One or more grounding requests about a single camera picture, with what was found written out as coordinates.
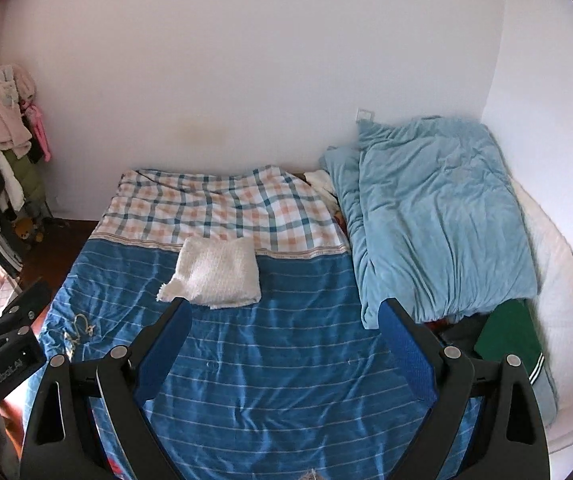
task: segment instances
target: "striped blue sheet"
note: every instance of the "striped blue sheet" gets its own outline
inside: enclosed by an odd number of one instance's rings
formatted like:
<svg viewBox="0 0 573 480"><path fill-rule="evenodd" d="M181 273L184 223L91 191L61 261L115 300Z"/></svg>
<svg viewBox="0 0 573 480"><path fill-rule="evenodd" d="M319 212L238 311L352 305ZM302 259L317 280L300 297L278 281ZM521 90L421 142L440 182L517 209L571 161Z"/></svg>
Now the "striped blue sheet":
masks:
<svg viewBox="0 0 573 480"><path fill-rule="evenodd" d="M63 332L74 333L79 313L94 330L82 336L74 362L130 343L168 306L155 296L176 258L89 240L46 317L46 354L63 351ZM259 256L258 265L256 306L194 307L182 352L161 392L145 404L161 443L187 480L297 480L311 468L327 480L385 478L425 408L379 332L362 327L351 256ZM30 380L31 399L40 379ZM128 476L100 402L94 415L109 456ZM475 415L471 404L443 478L456 472Z"/></svg>

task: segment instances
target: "electrical socket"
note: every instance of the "electrical socket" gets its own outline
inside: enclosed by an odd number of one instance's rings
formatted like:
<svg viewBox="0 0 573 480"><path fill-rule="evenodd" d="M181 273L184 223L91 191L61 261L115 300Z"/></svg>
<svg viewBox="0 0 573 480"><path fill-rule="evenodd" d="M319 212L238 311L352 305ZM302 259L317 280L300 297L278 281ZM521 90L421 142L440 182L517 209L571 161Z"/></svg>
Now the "electrical socket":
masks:
<svg viewBox="0 0 573 480"><path fill-rule="evenodd" d="M375 118L375 112L371 110L364 110L364 108L357 109L357 115L355 116L355 122L359 123L359 121L372 121Z"/></svg>

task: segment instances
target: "white wall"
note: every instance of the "white wall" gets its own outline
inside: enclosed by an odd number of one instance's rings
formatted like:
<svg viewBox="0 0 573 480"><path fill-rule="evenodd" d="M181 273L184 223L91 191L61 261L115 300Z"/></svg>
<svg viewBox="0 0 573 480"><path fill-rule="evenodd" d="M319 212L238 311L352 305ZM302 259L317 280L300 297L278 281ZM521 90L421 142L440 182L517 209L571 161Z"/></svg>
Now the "white wall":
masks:
<svg viewBox="0 0 573 480"><path fill-rule="evenodd" d="M514 176L573 247L572 0L506 0L482 119Z"/></svg>
<svg viewBox="0 0 573 480"><path fill-rule="evenodd" d="M479 118L504 0L10 0L55 158L49 196L98 219L132 167L313 168L377 119Z"/></svg>

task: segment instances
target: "metal bolt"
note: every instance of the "metal bolt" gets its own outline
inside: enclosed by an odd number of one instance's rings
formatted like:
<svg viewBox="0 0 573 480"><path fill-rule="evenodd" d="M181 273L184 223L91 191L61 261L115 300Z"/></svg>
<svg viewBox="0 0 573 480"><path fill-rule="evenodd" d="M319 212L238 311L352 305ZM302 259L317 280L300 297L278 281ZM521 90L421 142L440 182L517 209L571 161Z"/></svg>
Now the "metal bolt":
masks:
<svg viewBox="0 0 573 480"><path fill-rule="evenodd" d="M111 348L111 357L113 359L121 359L128 352L128 348L124 345L114 346Z"/></svg>
<svg viewBox="0 0 573 480"><path fill-rule="evenodd" d="M506 356L506 362L511 366L519 366L520 364L522 364L522 360L518 356L513 354L509 354Z"/></svg>
<svg viewBox="0 0 573 480"><path fill-rule="evenodd" d="M64 356L62 354L57 354L51 357L50 363L53 368L57 368L58 366L62 366L64 364L64 361L65 361Z"/></svg>
<svg viewBox="0 0 573 480"><path fill-rule="evenodd" d="M444 355L449 359L459 359L461 357L461 352L457 346L447 346L444 349Z"/></svg>

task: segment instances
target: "plaid fabric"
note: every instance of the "plaid fabric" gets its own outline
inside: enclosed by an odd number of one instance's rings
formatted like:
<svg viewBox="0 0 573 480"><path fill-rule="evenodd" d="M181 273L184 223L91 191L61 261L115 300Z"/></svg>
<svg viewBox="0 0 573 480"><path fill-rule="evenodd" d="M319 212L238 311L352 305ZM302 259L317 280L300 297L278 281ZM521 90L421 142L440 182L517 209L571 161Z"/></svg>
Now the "plaid fabric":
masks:
<svg viewBox="0 0 573 480"><path fill-rule="evenodd" d="M128 171L91 235L174 251L191 236L253 237L256 253L282 258L349 250L311 187L275 166L228 177Z"/></svg>

